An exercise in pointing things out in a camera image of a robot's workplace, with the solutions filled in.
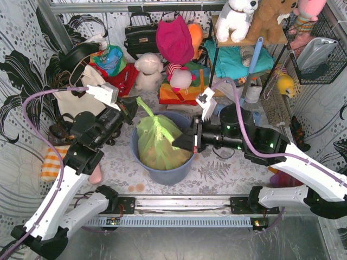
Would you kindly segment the orange plush toy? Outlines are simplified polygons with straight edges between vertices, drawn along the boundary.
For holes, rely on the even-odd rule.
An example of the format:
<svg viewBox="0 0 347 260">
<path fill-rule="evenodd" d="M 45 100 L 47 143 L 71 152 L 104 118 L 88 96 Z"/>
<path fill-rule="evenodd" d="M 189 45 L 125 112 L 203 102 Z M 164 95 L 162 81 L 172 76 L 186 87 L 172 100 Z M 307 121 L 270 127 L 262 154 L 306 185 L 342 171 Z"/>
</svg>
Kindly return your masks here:
<svg viewBox="0 0 347 260">
<path fill-rule="evenodd" d="M 192 46 L 194 49 L 193 60 L 196 60 L 200 57 L 202 50 L 199 50 L 199 47 L 203 41 L 203 31 L 199 24 L 190 23 L 188 24 L 189 33 L 191 35 Z"/>
</svg>

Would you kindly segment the colourful printed cloth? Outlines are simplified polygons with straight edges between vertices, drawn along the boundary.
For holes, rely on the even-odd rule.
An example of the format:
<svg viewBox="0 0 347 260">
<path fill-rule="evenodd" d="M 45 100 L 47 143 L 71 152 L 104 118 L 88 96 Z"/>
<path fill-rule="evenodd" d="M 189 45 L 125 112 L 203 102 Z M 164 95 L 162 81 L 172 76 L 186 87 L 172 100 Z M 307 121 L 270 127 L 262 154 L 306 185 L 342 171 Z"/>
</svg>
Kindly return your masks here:
<svg viewBox="0 0 347 260">
<path fill-rule="evenodd" d="M 118 75 L 127 65 L 122 49 L 117 45 L 108 45 L 105 50 L 94 53 L 89 65 L 99 70 L 102 76 Z"/>
</svg>

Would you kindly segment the blue lint roller mop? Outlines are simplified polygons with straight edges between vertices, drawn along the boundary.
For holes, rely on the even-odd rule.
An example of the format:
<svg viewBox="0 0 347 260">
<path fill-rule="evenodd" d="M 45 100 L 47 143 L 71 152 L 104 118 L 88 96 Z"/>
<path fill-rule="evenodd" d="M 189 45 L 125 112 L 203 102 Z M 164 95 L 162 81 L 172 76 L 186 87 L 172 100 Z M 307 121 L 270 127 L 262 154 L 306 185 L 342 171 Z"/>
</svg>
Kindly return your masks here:
<svg viewBox="0 0 347 260">
<path fill-rule="evenodd" d="M 254 69 L 255 69 L 256 63 L 258 61 L 260 50 L 262 48 L 263 42 L 264 42 L 264 38 L 263 37 L 259 37 L 257 42 L 256 42 L 256 45 L 255 45 L 255 48 L 254 48 L 254 54 L 252 56 L 252 60 L 251 60 L 251 63 L 249 65 L 249 69 L 248 69 L 248 75 L 247 75 L 246 84 L 245 84 L 245 86 L 243 88 L 243 91 L 242 91 L 242 94 L 241 94 L 241 97 L 240 97 L 240 107 L 242 107 L 244 102 L 245 102 L 245 96 L 246 96 L 248 87 L 250 86 L 250 82 L 251 82 L 251 79 L 253 77 Z"/>
</svg>

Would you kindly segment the black leather handbag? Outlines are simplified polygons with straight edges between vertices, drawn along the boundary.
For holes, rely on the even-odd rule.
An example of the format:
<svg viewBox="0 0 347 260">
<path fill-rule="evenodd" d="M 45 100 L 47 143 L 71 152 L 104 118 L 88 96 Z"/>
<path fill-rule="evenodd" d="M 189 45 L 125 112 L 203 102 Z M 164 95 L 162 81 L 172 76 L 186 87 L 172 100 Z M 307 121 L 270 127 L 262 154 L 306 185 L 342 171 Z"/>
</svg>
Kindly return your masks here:
<svg viewBox="0 0 347 260">
<path fill-rule="evenodd" d="M 146 16 L 149 24 L 133 26 L 132 18 Z M 138 60 L 138 55 L 146 53 L 159 53 L 156 43 L 158 25 L 153 22 L 148 12 L 133 12 L 130 16 L 130 24 L 125 28 L 124 47 L 127 53 Z"/>
</svg>

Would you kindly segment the blue trash bin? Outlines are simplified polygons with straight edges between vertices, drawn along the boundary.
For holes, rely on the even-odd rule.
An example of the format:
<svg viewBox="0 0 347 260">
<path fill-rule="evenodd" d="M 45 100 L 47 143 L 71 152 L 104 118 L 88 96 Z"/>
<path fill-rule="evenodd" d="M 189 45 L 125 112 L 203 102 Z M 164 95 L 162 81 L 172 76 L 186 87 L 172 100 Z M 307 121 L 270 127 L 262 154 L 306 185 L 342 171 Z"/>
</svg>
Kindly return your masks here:
<svg viewBox="0 0 347 260">
<path fill-rule="evenodd" d="M 131 150 L 137 163 L 148 170 L 154 182 L 172 186 L 188 175 L 195 156 L 173 147 L 173 140 L 157 131 L 153 123 L 153 117 L 141 118 L 132 133 Z"/>
</svg>

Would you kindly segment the brown plush bear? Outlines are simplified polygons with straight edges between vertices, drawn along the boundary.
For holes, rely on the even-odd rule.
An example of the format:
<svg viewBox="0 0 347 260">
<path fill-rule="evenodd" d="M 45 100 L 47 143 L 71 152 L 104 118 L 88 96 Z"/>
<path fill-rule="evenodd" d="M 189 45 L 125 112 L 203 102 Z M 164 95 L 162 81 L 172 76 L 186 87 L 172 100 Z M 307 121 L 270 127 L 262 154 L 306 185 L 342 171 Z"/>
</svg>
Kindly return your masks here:
<svg viewBox="0 0 347 260">
<path fill-rule="evenodd" d="M 246 39 L 255 41 L 266 37 L 270 44 L 275 44 L 281 37 L 282 20 L 280 16 L 289 15 L 298 5 L 295 0 L 264 0 L 256 9 Z"/>
</svg>

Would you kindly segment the magenta cloth bag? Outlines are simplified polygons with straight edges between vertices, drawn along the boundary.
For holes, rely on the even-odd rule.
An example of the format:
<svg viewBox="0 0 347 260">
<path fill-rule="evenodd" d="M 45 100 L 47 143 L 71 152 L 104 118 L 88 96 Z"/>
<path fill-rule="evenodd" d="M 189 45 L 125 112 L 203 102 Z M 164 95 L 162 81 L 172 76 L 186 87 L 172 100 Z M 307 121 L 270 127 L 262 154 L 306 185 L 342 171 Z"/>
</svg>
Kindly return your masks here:
<svg viewBox="0 0 347 260">
<path fill-rule="evenodd" d="M 183 65 L 194 56 L 191 35 L 181 15 L 171 22 L 159 21 L 156 44 L 162 57 L 170 63 Z"/>
</svg>

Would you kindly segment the orange checkered cloth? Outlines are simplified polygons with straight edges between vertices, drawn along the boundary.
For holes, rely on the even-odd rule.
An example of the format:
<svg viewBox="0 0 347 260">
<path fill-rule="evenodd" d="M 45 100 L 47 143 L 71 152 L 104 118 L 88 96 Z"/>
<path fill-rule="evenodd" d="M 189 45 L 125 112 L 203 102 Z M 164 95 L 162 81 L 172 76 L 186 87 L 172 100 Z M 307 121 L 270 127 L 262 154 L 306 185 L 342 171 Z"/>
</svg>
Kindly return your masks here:
<svg viewBox="0 0 347 260">
<path fill-rule="evenodd" d="M 41 167 L 40 178 L 42 181 L 54 181 L 58 176 L 59 171 L 59 157 L 52 148 L 48 147 Z"/>
</svg>

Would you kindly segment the yellow plush toy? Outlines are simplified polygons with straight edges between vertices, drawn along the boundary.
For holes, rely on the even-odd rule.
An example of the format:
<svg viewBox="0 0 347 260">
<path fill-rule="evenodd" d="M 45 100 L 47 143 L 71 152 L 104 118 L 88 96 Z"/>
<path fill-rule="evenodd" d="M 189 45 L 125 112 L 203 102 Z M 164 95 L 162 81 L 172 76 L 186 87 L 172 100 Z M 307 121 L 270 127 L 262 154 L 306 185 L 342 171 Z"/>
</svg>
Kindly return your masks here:
<svg viewBox="0 0 347 260">
<path fill-rule="evenodd" d="M 274 77 L 277 83 L 277 88 L 281 95 L 286 95 L 289 98 L 294 97 L 294 81 L 288 75 L 285 67 L 276 67 Z"/>
</svg>

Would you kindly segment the pink faced plush doll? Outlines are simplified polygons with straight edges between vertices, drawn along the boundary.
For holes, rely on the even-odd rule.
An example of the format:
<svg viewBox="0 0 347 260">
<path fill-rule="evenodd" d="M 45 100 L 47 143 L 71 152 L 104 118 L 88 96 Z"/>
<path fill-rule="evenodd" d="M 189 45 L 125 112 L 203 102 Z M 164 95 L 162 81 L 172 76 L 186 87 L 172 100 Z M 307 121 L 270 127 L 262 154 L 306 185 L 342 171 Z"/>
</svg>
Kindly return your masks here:
<svg viewBox="0 0 347 260">
<path fill-rule="evenodd" d="M 196 80 L 196 76 L 187 67 L 180 64 L 169 63 L 166 73 L 168 75 L 168 82 L 174 92 L 188 89 L 191 83 Z"/>
</svg>

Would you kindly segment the wooden shelf rack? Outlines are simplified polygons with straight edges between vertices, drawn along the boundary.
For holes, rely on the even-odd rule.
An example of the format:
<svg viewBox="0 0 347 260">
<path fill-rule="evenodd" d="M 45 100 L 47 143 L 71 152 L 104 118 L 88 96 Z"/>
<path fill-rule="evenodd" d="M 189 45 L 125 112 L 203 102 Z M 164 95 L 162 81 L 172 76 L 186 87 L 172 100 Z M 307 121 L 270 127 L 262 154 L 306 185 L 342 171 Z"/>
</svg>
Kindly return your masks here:
<svg viewBox="0 0 347 260">
<path fill-rule="evenodd" d="M 251 80 L 274 68 L 274 58 L 266 50 L 271 43 L 266 32 L 256 41 L 244 39 L 234 43 L 231 39 L 219 42 L 216 38 L 217 15 L 211 17 L 208 38 L 204 43 L 206 63 L 210 65 L 209 87 L 217 79 L 229 77 L 233 82 L 243 84 L 247 77 Z"/>
</svg>

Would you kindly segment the rainbow striped bag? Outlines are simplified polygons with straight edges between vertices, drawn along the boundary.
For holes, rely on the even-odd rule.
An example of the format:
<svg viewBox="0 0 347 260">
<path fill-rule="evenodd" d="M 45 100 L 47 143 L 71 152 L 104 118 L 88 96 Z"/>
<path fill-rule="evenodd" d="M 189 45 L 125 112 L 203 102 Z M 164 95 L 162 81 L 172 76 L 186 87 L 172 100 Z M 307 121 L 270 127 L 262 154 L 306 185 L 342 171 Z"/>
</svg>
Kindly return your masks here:
<svg viewBox="0 0 347 260">
<path fill-rule="evenodd" d="M 174 92 L 168 82 L 164 79 L 158 91 L 158 100 L 161 105 L 197 105 L 196 98 L 204 92 L 209 85 L 210 69 L 198 63 L 188 62 L 184 65 L 196 76 L 190 87 L 186 90 Z"/>
</svg>

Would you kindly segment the red cloth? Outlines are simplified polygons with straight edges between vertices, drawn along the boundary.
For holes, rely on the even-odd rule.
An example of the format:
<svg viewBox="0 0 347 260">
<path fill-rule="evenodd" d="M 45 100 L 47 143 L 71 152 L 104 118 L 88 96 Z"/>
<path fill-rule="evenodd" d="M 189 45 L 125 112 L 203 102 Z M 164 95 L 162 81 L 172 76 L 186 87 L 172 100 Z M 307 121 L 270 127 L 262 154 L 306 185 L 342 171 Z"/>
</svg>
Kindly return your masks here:
<svg viewBox="0 0 347 260">
<path fill-rule="evenodd" d="M 118 96 L 126 97 L 129 95 L 138 73 L 134 63 L 128 63 L 119 74 L 105 77 L 104 80 L 119 89 Z"/>
</svg>

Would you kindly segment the grey chenille duster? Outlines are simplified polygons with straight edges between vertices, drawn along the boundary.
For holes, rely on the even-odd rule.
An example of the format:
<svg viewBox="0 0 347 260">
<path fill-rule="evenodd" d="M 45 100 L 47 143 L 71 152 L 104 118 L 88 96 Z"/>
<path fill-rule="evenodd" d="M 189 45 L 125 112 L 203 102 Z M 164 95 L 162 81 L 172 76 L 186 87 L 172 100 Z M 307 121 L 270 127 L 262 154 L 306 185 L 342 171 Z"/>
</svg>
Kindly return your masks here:
<svg viewBox="0 0 347 260">
<path fill-rule="evenodd" d="M 260 101 L 270 125 L 274 127 L 289 125 L 290 116 L 277 87 L 273 87 L 270 91 L 265 90 Z"/>
</svg>

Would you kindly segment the green trash bag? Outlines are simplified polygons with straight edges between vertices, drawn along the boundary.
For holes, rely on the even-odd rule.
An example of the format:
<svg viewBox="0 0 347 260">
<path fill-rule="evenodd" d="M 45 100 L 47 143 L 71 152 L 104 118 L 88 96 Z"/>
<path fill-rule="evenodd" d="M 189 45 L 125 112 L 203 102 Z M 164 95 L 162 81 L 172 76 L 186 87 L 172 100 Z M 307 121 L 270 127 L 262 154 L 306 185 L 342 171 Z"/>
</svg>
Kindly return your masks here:
<svg viewBox="0 0 347 260">
<path fill-rule="evenodd" d="M 173 170 L 183 166 L 192 152 L 173 147 L 172 142 L 182 134 L 177 125 L 163 114 L 155 115 L 141 97 L 137 104 L 147 112 L 136 125 L 139 159 L 154 170 Z"/>
</svg>

